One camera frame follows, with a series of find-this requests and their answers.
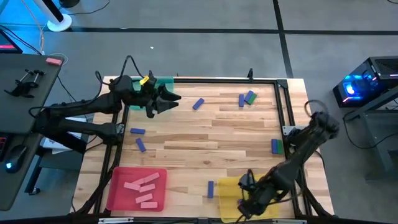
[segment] blue block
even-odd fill
[[[271,139],[271,153],[278,154],[278,140]]]
[[[136,143],[137,143],[138,148],[139,148],[139,150],[140,150],[141,152],[145,152],[145,151],[146,151],[145,146],[144,146],[144,143],[142,143],[141,138],[137,138],[137,139],[136,139]]]
[[[208,198],[214,197],[214,181],[209,181],[209,186],[207,188],[207,197]]]
[[[239,94],[239,107],[243,107],[244,104],[244,95]]]
[[[132,128],[132,129],[130,129],[130,133],[132,133],[132,134],[145,134],[145,129]]]
[[[249,93],[247,93],[247,95],[244,97],[244,101],[247,102],[250,100],[251,95],[253,95],[253,91],[249,91]]]
[[[200,99],[195,103],[195,105],[192,106],[192,108],[193,108],[194,110],[197,110],[197,109],[199,108],[199,106],[202,105],[202,103],[204,103],[204,102],[205,102],[205,100],[204,100],[203,98],[200,98]]]

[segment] yellow object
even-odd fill
[[[255,175],[255,180],[260,179],[261,174]],[[242,215],[238,210],[238,200],[242,199],[242,190],[238,186],[241,177],[227,177],[218,179],[218,201],[220,203],[220,217],[223,223],[234,223]],[[261,220],[266,218],[277,218],[279,214],[279,205],[273,204],[267,207],[266,211],[255,216],[250,220]]]
[[[142,80],[139,80],[139,84],[140,84],[140,85],[145,84],[145,82],[147,82],[148,79],[149,79],[149,77],[148,77],[148,76],[145,76]]]

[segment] green block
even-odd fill
[[[257,94],[253,93],[253,95],[251,95],[250,99],[248,100],[248,105],[251,105],[253,103],[253,101],[256,99]]]
[[[284,143],[282,142],[282,140],[278,140],[278,154],[284,154]]]

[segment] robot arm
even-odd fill
[[[305,161],[320,145],[337,137],[338,131],[339,123],[324,112],[314,113],[310,124],[303,130],[293,129],[287,136],[289,146],[295,148],[289,159],[273,167],[258,182],[250,173],[241,177],[238,185],[248,192],[249,198],[239,204],[238,210],[250,219],[253,215],[264,213],[272,199],[276,202],[282,200],[294,186]]]
[[[155,88],[157,79],[152,72],[140,81],[141,89],[133,88],[133,80],[127,75],[111,80],[109,93],[105,93],[95,99],[75,103],[61,103],[43,109],[37,116],[34,132],[63,144],[66,147],[84,153],[85,142],[69,134],[68,132],[95,134],[103,140],[104,144],[115,145],[120,141],[124,127],[119,124],[104,123],[91,124],[65,119],[70,116],[78,116],[89,113],[118,113],[122,110],[122,102],[125,106],[140,106],[146,108],[148,118],[178,106],[176,100],[181,99],[169,92],[164,84]]]

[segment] wooden table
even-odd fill
[[[105,77],[105,82],[110,78],[115,77]],[[303,109],[308,100],[304,81],[287,81],[295,123],[306,126],[309,117]],[[249,90],[258,97],[252,106],[239,108],[238,94]],[[108,91],[104,86],[102,93]],[[180,106],[157,114],[153,119],[146,118],[145,111],[129,111],[120,163],[120,166],[167,169],[165,208],[159,213],[112,211],[113,216],[218,218],[217,196],[207,198],[209,180],[216,182],[222,177],[236,177],[248,168],[255,174],[265,174],[285,160],[284,156],[271,154],[271,139],[282,138],[272,85],[175,83],[174,92],[182,96]],[[201,97],[205,103],[193,111],[192,105]],[[96,113],[94,123],[111,122],[111,117],[111,114]],[[146,129],[145,136],[140,136],[147,148],[145,153],[137,148],[135,139],[138,136],[128,131],[133,127]],[[100,141],[96,139],[88,147]],[[77,209],[98,185],[105,148],[105,145],[98,146],[84,156],[73,199]],[[333,214],[322,160],[316,154],[307,161],[305,175],[308,188],[325,210]],[[104,190],[101,211],[105,209],[108,190],[109,184]],[[280,204],[279,218],[292,217],[292,202]]]

